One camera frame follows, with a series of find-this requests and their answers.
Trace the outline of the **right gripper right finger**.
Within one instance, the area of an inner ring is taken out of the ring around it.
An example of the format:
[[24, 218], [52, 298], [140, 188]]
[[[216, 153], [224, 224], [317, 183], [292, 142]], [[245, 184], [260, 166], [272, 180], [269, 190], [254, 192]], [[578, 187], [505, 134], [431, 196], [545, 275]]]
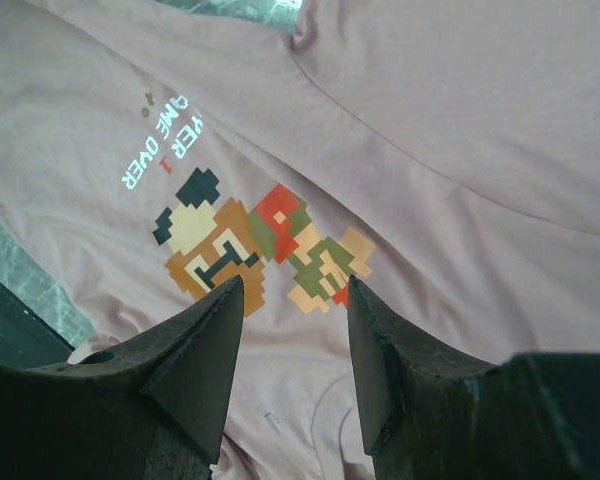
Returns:
[[348, 287], [363, 448], [379, 479], [600, 479], [600, 354], [467, 355]]

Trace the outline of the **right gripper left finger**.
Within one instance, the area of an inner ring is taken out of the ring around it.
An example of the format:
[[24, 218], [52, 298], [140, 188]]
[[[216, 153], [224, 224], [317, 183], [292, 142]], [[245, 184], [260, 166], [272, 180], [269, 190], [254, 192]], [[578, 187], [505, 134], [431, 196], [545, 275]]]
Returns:
[[207, 479], [244, 318], [233, 277], [79, 363], [0, 364], [0, 479]]

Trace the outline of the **pink printed t shirt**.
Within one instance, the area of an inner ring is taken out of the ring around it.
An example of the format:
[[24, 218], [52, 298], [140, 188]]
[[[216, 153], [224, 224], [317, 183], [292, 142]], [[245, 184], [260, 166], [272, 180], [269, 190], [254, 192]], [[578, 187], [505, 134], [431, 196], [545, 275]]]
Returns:
[[600, 1], [0, 1], [0, 222], [121, 343], [240, 276], [216, 479], [369, 479], [364, 280], [491, 363], [600, 352]]

